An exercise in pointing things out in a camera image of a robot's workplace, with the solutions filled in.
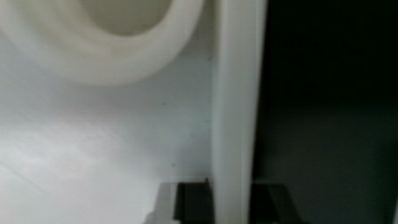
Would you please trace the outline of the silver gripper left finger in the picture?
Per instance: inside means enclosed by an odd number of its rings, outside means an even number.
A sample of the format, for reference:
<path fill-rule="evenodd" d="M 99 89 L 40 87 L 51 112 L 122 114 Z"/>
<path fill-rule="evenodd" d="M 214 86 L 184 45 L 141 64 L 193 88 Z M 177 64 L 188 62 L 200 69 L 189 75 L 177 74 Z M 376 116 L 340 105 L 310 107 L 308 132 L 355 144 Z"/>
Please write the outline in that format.
<path fill-rule="evenodd" d="M 212 191 L 207 180 L 159 184 L 154 224 L 212 224 Z"/>

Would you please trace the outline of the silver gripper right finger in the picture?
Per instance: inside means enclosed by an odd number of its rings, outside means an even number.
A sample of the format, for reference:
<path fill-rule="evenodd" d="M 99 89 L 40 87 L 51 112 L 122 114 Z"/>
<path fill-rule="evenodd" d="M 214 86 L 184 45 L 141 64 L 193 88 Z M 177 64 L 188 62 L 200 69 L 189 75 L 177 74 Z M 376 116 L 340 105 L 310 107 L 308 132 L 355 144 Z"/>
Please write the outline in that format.
<path fill-rule="evenodd" d="M 283 185 L 253 183 L 250 224 L 305 224 Z"/>

